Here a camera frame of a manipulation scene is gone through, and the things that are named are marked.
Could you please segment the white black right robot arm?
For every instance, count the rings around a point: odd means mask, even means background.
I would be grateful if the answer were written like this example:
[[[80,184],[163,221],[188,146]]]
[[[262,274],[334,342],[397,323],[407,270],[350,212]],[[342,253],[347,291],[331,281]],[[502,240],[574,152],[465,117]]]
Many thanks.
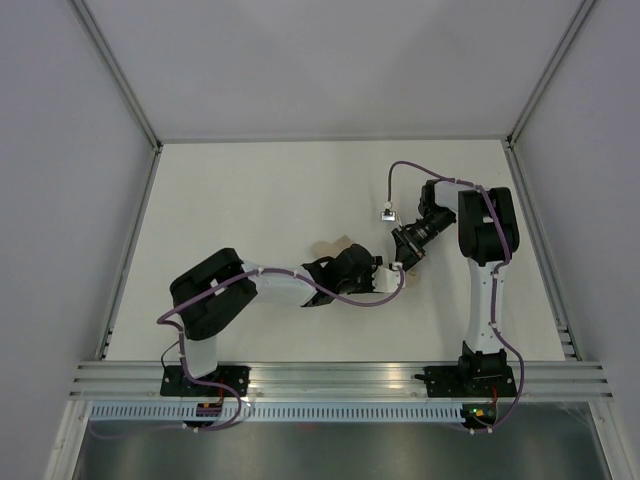
[[[457,364],[428,365],[415,378],[430,398],[514,398],[518,387],[500,333],[505,274],[520,244],[510,190],[429,180],[418,212],[418,220],[392,230],[395,260],[410,270],[425,258],[429,242],[456,225],[470,272],[470,315]]]

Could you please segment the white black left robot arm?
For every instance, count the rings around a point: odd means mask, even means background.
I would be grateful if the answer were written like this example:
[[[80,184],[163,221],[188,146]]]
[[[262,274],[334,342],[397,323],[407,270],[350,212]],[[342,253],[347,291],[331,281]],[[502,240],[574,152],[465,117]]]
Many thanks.
[[[353,244],[335,256],[321,257],[288,273],[244,261],[233,248],[223,248],[177,277],[169,286],[178,315],[180,353],[185,359],[184,385],[195,395],[212,393],[218,373],[217,336],[250,304],[282,303],[311,308],[339,296],[374,291],[380,256]]]

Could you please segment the beige cloth napkin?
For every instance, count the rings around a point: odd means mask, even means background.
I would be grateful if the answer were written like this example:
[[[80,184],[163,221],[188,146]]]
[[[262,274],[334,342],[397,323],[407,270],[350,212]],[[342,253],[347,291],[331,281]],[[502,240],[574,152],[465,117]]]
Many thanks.
[[[320,259],[322,257],[337,257],[343,250],[346,250],[348,247],[352,246],[354,241],[343,235],[333,242],[329,241],[317,241],[312,244],[310,247],[310,251],[315,259]],[[406,287],[413,288],[416,287],[421,280],[421,274],[415,270],[409,270],[405,275]]]

